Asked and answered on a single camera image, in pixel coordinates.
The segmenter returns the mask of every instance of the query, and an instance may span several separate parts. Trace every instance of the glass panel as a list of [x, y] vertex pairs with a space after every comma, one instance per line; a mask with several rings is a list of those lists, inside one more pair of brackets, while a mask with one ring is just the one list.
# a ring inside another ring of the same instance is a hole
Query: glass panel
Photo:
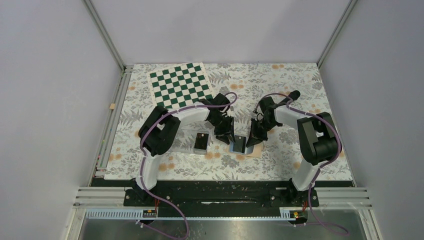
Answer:
[[[286, 221], [242, 220], [190, 220], [190, 240], [265, 240], [265, 239], [325, 239], [363, 240], [366, 235], [358, 213], [354, 210], [315, 211], [320, 220], [342, 225], [350, 231], [349, 237], [333, 234], [320, 225], [292, 227]], [[315, 219], [309, 214], [309, 223]], [[157, 220], [152, 227], [167, 234], [182, 237], [185, 225], [182, 220]], [[167, 240], [148, 228], [140, 228], [134, 220], [86, 219], [80, 240]]]

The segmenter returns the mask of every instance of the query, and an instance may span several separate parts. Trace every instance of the white wall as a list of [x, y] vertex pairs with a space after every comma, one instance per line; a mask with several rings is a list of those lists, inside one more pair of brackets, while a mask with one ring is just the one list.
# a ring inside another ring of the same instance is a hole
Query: white wall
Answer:
[[0, 239], [59, 239], [119, 72], [82, 1], [1, 1]]
[[126, 64], [317, 62], [349, 0], [93, 0]]
[[321, 68], [385, 240], [422, 239], [424, 1], [359, 1]]

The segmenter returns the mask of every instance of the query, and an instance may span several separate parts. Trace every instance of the green and white checkerboard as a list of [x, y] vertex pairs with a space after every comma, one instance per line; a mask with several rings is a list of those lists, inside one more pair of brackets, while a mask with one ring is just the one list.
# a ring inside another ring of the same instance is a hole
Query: green and white checkerboard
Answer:
[[178, 64], [147, 73], [154, 105], [178, 109], [215, 93], [201, 62]]

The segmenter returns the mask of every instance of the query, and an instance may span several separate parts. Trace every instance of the floral patterned mat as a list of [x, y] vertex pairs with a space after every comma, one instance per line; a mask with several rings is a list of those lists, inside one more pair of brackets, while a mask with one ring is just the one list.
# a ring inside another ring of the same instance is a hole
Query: floral patterned mat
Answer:
[[[138, 175], [142, 152], [138, 131], [154, 108], [146, 73], [173, 64], [136, 64], [123, 103], [113, 140], [106, 174], [107, 180], [129, 180]], [[329, 112], [330, 106], [315, 63], [291, 64], [204, 64], [215, 92], [236, 92], [232, 106], [236, 135], [249, 134], [252, 111], [259, 99], [269, 93], [288, 94], [299, 90], [292, 105], [312, 113]], [[208, 122], [185, 126], [189, 130], [207, 130]], [[288, 180], [302, 160], [297, 131], [286, 125], [268, 132], [262, 158], [228, 154], [227, 145], [212, 137], [206, 155], [167, 152], [160, 158], [160, 180]], [[352, 180], [344, 152], [336, 162], [322, 169], [318, 180]]]

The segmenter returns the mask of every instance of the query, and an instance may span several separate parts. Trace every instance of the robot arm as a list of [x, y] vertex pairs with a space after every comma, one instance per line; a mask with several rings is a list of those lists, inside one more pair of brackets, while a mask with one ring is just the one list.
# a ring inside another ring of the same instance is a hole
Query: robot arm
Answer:
[[[289, 94], [293, 100], [300, 96], [299, 91]], [[249, 139], [246, 146], [250, 147], [268, 140], [267, 132], [275, 126], [286, 124], [298, 131], [300, 151], [303, 160], [295, 176], [289, 181], [289, 190], [292, 203], [302, 202], [319, 167], [331, 160], [338, 152], [334, 133], [320, 120], [287, 108], [285, 98], [280, 103], [265, 97], [259, 101], [263, 118], [252, 118]], [[334, 127], [331, 115], [327, 112], [317, 114]]]
[[[142, 146], [146, 150], [147, 156], [141, 175], [148, 190], [152, 189], [157, 182], [159, 161], [156, 158], [171, 148], [180, 127], [194, 122], [209, 121], [214, 126], [216, 139], [226, 144], [234, 141], [234, 118], [227, 115], [228, 108], [199, 107], [221, 106], [228, 103], [230, 101], [219, 93], [214, 99], [201, 99], [200, 102], [193, 104], [196, 107], [178, 111], [165, 117], [159, 122], [161, 128], [158, 126], [153, 128]], [[143, 139], [153, 124], [167, 113], [168, 110], [163, 106], [156, 106], [138, 131], [138, 136]], [[136, 177], [135, 180], [137, 185], [141, 187], [141, 178]]]

